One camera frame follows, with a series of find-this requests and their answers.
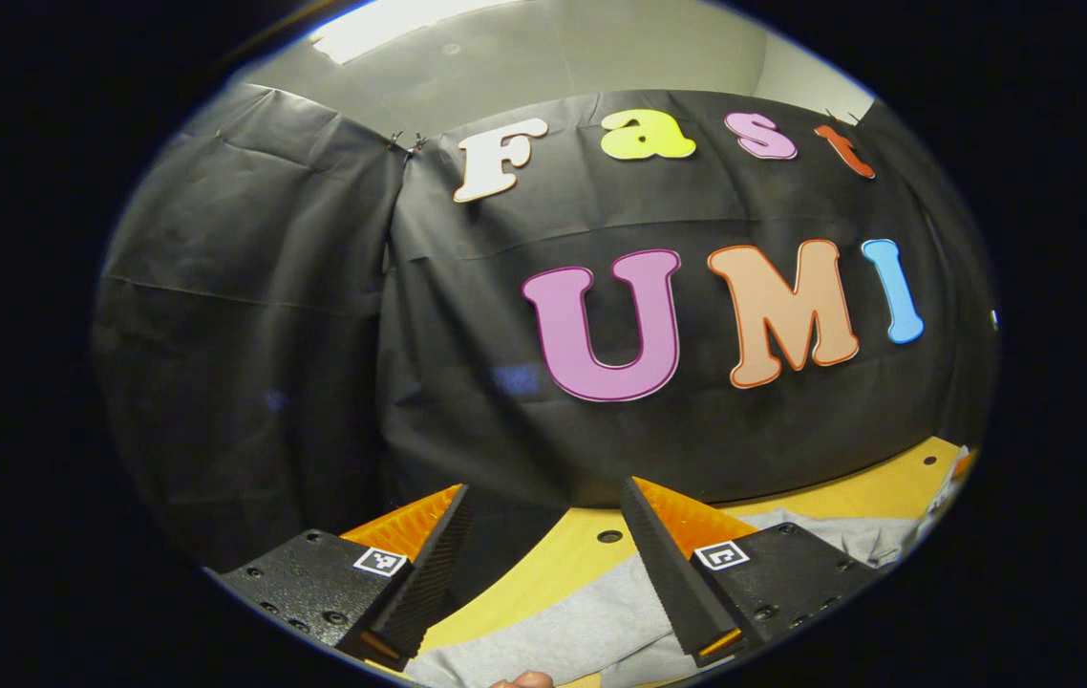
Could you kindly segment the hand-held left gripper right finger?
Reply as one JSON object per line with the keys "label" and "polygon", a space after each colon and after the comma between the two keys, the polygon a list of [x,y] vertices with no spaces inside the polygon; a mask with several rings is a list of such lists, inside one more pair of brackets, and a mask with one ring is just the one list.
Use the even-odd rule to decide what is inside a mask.
{"label": "hand-held left gripper right finger", "polygon": [[639,476],[622,481],[621,510],[671,630],[700,670],[778,643],[880,576],[794,522],[749,526]]}

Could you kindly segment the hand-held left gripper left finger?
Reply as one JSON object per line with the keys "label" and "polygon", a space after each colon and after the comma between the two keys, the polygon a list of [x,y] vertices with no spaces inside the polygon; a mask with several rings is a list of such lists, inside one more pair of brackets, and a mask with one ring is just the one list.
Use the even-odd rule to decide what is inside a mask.
{"label": "hand-held left gripper left finger", "polygon": [[443,615],[468,531],[468,487],[453,484],[382,513],[374,484],[302,489],[293,513],[221,528],[204,562],[268,621],[333,652],[404,670]]}

